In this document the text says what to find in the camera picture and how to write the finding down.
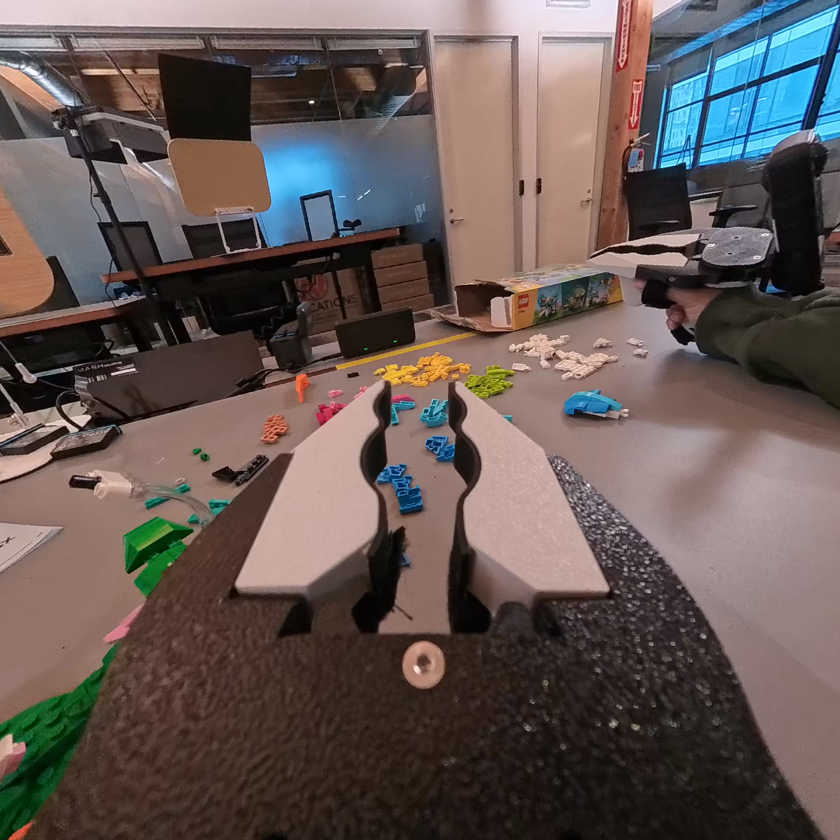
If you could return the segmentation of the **cardboard box stack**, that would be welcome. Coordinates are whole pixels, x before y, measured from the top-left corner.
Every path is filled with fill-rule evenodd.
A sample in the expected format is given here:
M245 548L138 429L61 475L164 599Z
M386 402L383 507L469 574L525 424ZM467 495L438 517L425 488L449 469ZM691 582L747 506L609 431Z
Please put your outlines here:
M418 312L434 306L422 245L379 248L372 251L371 264L382 311L410 308Z

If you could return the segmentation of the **black charger open lid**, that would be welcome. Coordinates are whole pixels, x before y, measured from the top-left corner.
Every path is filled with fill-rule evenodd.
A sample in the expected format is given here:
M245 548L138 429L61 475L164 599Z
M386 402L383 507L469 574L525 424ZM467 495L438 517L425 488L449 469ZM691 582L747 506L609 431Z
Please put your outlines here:
M272 326L274 332L267 340L277 367L288 373L300 373L312 361L312 306L298 304L291 320Z

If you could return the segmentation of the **black light stand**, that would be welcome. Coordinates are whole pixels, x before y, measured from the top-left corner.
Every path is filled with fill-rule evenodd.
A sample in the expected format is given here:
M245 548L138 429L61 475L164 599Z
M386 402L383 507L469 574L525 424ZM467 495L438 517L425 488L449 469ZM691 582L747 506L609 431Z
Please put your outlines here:
M135 124L138 130L152 131L152 126L138 120L131 120L128 117L116 113L105 113L101 110L82 106L65 106L52 113L54 124L60 130L66 140L70 143L71 150L76 149L78 155L84 160L87 168L89 181L95 187L96 194L110 220L112 230L121 243L122 250L127 257L128 263L134 275L134 282L140 285L146 304L148 305L150 319L157 322L161 329L164 341L170 347L189 340L189 336L183 327L173 329L172 319L168 311L160 306L160 296L150 285L144 268L142 267L133 247L125 234L123 225L117 215L109 193L102 183L96 162L114 162L125 165L124 153L117 153L116 148L121 148L119 137L112 129L93 129L93 123L104 120L106 123Z

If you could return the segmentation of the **black equipment case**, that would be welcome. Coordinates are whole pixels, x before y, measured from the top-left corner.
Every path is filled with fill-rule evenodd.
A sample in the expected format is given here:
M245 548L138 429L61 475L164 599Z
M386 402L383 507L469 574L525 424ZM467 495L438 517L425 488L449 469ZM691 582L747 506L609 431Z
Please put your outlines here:
M123 424L223 400L264 369L253 334L238 332L80 364L72 374L91 415Z

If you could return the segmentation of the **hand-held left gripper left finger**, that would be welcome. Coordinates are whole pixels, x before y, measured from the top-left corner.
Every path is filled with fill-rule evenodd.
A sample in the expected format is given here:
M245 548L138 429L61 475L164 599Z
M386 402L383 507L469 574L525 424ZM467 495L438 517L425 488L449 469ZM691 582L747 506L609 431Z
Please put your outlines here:
M293 449L234 587L316 606L350 597L353 623L376 634L393 609L404 531L392 532L377 479L387 466L392 387L361 396Z

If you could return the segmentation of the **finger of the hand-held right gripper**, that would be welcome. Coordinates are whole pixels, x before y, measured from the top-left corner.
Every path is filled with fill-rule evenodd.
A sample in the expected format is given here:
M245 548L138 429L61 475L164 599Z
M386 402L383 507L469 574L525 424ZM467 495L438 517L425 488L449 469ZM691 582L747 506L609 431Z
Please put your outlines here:
M681 253L693 246L702 233L666 233L609 245L603 253Z
M606 250L587 260L587 266L604 270L625 280L638 279L639 270L658 272L665 278L676 277L690 258L678 250Z

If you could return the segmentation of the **lego instruction booklet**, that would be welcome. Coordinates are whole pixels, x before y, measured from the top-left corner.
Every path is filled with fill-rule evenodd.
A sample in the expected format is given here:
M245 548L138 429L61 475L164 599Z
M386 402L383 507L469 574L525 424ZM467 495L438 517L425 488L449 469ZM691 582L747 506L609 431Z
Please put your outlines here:
M1 572L62 531L61 526L36 526L31 524L1 523Z

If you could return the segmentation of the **person's right hand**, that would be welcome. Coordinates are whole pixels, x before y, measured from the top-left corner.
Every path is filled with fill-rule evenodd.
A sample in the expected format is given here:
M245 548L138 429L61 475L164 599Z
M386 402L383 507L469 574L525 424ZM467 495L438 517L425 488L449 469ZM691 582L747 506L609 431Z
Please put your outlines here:
M722 294L720 289L699 287L667 289L668 307L666 327L668 331L686 329L694 332L697 321L705 309Z

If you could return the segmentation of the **blue lego wing assembly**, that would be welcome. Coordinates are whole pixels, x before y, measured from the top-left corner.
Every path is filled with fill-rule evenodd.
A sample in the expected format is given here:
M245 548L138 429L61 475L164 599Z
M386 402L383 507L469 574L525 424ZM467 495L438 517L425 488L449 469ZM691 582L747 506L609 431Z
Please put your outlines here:
M629 409L600 390L581 391L572 394L563 404L563 412L571 417L595 417L601 419L624 419Z

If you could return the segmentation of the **large window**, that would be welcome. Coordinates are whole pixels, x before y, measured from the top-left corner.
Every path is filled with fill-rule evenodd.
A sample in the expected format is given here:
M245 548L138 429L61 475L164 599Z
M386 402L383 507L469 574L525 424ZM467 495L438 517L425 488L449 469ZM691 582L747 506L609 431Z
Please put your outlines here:
M838 1L679 2L652 24L649 169L756 159L793 133L838 140Z

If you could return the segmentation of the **black square panel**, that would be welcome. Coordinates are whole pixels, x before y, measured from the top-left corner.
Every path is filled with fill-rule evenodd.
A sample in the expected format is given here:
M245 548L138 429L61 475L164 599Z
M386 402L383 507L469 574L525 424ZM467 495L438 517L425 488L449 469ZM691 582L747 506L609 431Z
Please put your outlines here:
M159 53L171 140L251 141L251 69Z

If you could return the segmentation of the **wooden book stand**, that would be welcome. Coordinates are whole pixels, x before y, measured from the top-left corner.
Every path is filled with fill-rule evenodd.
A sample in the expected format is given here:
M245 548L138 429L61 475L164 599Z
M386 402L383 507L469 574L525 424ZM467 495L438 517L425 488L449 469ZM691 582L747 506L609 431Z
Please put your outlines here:
M252 141L171 139L167 153L185 209L212 217L227 255L262 249L257 215L270 209L270 185L261 149ZM248 217L255 244L231 248L224 222Z
M25 223L1 192L1 317L13 319L47 302L55 280ZM1 481L9 482L46 466L56 441L27 455L1 457Z

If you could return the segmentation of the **pile of blue lego pieces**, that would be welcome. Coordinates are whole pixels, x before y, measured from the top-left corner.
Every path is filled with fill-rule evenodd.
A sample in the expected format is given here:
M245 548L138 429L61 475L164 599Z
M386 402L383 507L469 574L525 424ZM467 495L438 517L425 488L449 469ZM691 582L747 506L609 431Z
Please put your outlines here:
M439 465L451 464L455 459L455 443L447 435L433 435L424 443L425 450ZM376 477L376 484L393 489L399 513L413 515L424 510L422 488L407 472L407 464L387 465Z

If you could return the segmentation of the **pile of pink lego pieces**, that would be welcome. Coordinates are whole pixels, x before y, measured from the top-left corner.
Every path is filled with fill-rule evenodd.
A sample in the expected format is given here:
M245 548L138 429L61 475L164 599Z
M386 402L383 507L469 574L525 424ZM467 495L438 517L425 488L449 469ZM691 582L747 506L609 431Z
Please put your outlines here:
M319 426L324 425L328 420L336 417L348 404L341 402L331 402L330 404L321 404L318 406L316 412L316 420ZM392 399L391 410L391 425L398 425L400 423L400 413L403 411L413 410L416 403L410 400L407 395L398 395Z

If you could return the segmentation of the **pile of white lego pieces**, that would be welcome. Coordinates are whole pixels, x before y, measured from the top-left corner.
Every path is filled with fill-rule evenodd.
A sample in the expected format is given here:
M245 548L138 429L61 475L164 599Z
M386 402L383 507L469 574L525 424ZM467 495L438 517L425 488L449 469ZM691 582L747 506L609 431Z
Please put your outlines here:
M545 333L533 334L530 338L508 345L510 354L525 359L514 362L511 369L516 372L529 371L535 364L544 371L558 371L564 381L583 380L608 365L620 361L611 352L613 341L600 338L594 342L590 352L582 353L571 348L571 336L562 334L556 339Z

